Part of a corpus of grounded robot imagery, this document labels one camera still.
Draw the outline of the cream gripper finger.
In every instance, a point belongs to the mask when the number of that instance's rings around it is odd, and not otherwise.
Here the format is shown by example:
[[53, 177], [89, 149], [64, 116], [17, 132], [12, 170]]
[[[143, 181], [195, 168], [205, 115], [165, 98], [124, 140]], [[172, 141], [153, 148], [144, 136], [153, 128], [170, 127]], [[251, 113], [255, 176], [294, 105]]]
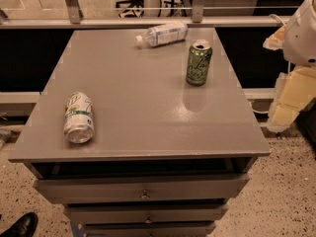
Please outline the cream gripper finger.
[[267, 129], [272, 132], [288, 129], [299, 113], [315, 98], [315, 67], [295, 66], [289, 74], [280, 73], [268, 113]]
[[285, 26], [280, 27], [271, 36], [265, 39], [263, 47], [269, 50], [278, 50], [283, 48]]

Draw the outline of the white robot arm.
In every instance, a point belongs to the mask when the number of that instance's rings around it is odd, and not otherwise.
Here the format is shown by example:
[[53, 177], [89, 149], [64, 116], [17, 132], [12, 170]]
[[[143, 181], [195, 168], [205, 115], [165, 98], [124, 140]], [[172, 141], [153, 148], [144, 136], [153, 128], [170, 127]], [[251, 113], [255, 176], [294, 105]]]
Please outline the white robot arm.
[[281, 49], [292, 71], [276, 79], [274, 100], [268, 112], [268, 130], [288, 129], [316, 98], [316, 0], [304, 0], [289, 21], [269, 36], [263, 47]]

